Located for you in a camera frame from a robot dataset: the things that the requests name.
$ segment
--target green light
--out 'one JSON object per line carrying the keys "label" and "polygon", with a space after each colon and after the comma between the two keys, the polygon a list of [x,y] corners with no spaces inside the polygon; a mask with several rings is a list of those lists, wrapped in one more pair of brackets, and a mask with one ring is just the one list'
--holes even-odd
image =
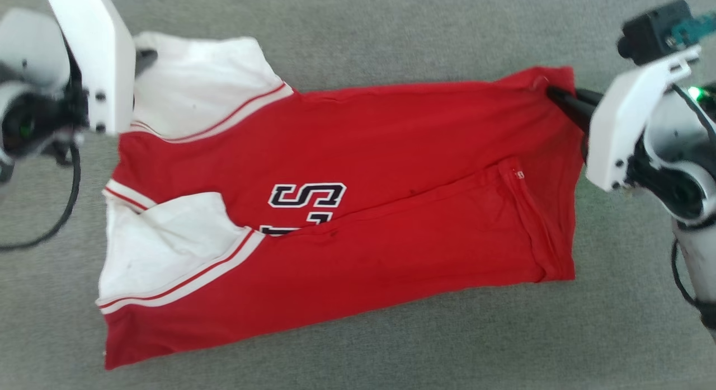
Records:
{"label": "green light", "polygon": [[694,100],[701,100],[701,98],[704,97],[704,91],[700,87],[690,87],[689,95],[691,95]]}

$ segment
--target t-shirt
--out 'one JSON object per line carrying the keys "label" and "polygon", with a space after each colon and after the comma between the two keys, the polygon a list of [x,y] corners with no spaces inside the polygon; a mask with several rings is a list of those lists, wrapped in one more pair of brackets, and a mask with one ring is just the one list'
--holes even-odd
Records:
{"label": "t-shirt", "polygon": [[582,133],[545,94],[571,69],[302,93],[251,38],[136,45],[159,59],[104,191],[108,369],[574,278]]}

